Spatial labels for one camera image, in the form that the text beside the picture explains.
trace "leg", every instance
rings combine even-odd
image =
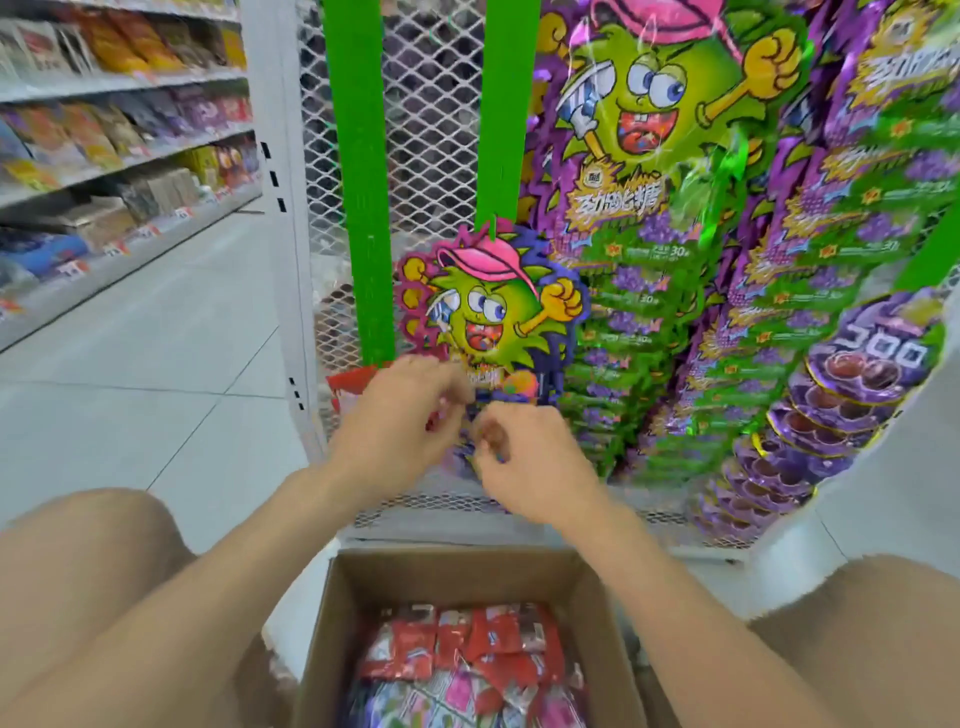
[[[851,562],[750,628],[851,728],[956,724],[960,581],[897,556]],[[637,687],[651,728],[679,726],[656,675]],[[749,691],[745,687],[745,700]]]
[[[142,491],[78,493],[13,522],[0,532],[0,706],[194,558],[164,505]],[[257,639],[238,670],[256,686],[242,711],[256,720],[241,720],[236,690],[225,686],[198,725],[268,725],[268,661]]]

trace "cardboard box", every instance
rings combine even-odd
[[[573,640],[587,678],[590,728],[644,728],[646,718],[613,608],[573,551],[423,546],[358,548],[330,563],[293,728],[336,728],[364,647],[362,616],[384,606],[541,601]]]

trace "candy display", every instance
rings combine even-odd
[[[356,674],[345,728],[586,728],[583,672],[541,604],[386,610]]]
[[[517,222],[402,257],[400,333],[469,415],[555,405],[611,484],[756,538],[939,360],[947,289],[899,272],[956,197],[957,10],[544,0]]]

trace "green metal bar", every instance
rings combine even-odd
[[[326,60],[364,364],[396,356],[379,0],[323,3]]]
[[[897,277],[894,288],[916,291],[926,285],[940,285],[960,257],[960,246],[957,245],[958,232],[960,232],[960,204],[954,203],[925,240],[924,246],[910,258]]]
[[[488,0],[477,169],[479,228],[516,219],[527,110],[533,86],[540,3]]]

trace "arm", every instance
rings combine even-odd
[[[556,527],[616,594],[684,728],[838,725],[803,679],[607,494],[556,409],[495,402],[474,435],[491,496]]]
[[[360,509],[439,461],[472,398],[463,370],[435,359],[404,357],[377,374],[325,465],[287,477],[208,553],[21,693],[0,728],[149,728],[199,715],[310,560]],[[438,408],[443,423],[426,432]]]

